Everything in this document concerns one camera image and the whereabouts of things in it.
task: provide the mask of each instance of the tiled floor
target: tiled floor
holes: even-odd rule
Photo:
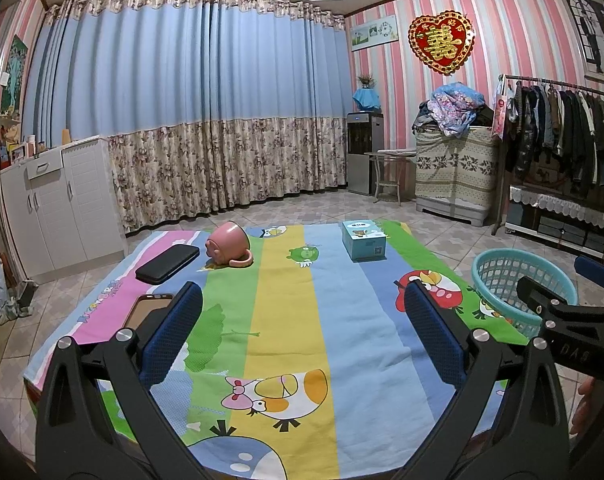
[[[604,304],[604,290],[575,275],[574,256],[545,247],[533,240],[506,234],[502,228],[491,236],[490,228],[472,227],[465,223],[418,213],[415,202],[380,201],[345,190],[300,194],[282,200],[235,208],[227,212],[165,224],[158,230],[213,230],[233,220],[243,227],[332,223],[348,219],[388,218],[406,222],[415,237],[440,256],[451,269],[469,283],[470,266],[477,254],[495,247],[515,247],[543,254],[575,281],[581,303]],[[142,230],[128,238],[131,250],[152,230]],[[0,326],[0,428],[9,441],[33,459],[35,453],[35,419],[22,385],[22,371],[29,357],[55,330],[92,288],[114,266],[102,267],[45,283],[33,298],[34,315]],[[566,399],[566,412],[572,413],[579,402],[576,388],[583,376],[574,370],[558,368]]]

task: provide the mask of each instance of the potted plant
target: potted plant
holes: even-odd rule
[[[360,74],[357,76],[357,80],[361,83],[362,88],[371,88],[375,86],[375,79],[370,74]]]

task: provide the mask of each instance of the pink mug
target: pink mug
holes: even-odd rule
[[[216,265],[248,267],[253,263],[249,237],[235,222],[228,221],[220,225],[208,237],[205,246],[207,256]]]

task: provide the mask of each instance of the blue gripper pad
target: blue gripper pad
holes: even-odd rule
[[[140,382],[161,383],[202,313],[202,289],[193,283],[173,305],[142,351]]]
[[[464,350],[437,312],[437,304],[413,282],[404,292],[404,308],[441,380],[459,390],[466,382]]]
[[[584,276],[591,282],[604,288],[604,265],[587,258],[586,256],[578,256],[575,259],[575,272],[580,276]]]

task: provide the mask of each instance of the cabinet door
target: cabinet door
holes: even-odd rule
[[[113,181],[98,140],[62,151],[68,193],[89,260],[123,249],[120,219],[109,186]]]
[[[6,216],[24,272],[29,278],[50,272],[53,263],[38,222],[26,165],[3,172],[0,181]]]
[[[86,261],[62,170],[31,179],[33,202],[53,266],[62,269]]]

